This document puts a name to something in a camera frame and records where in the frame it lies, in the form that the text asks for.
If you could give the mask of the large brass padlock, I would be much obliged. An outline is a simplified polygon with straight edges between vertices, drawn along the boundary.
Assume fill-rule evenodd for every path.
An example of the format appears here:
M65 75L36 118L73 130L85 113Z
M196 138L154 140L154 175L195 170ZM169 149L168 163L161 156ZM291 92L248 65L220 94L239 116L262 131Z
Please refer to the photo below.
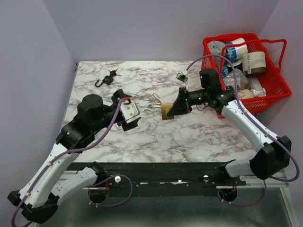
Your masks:
M173 120L174 119L174 116L168 116L168 112L173 107L173 103L169 103L169 104L154 103L154 104L149 104L148 107L149 108L160 108L162 120Z

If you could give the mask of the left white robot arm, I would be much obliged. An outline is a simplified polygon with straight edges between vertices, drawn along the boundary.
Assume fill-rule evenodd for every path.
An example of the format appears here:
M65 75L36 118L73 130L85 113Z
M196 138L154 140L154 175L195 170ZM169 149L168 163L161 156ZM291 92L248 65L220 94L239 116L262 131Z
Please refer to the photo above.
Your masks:
M56 142L40 169L29 183L11 191L8 200L21 210L26 224L43 224L57 211L64 198L87 186L101 186L106 170L96 162L90 163L76 175L58 183L70 164L84 151L99 144L114 124L124 131L137 127L140 112L131 96L117 90L112 105L103 103L99 95L85 96L77 106L73 120L62 127Z

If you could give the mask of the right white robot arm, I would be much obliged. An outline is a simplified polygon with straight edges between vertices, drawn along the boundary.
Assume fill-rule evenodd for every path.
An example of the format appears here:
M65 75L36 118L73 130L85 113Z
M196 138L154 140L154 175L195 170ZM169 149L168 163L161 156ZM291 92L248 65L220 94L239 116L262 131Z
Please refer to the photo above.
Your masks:
M207 104L230 120L256 151L250 160L234 160L225 164L218 173L218 181L229 185L241 175L266 180L286 168L289 165L287 152L291 149L291 140L287 136L276 135L262 125L244 108L242 102L236 100L233 90L222 90L216 70L201 70L199 75L202 88L191 92L186 87L179 88L178 97L167 116L185 115L192 111L192 106Z

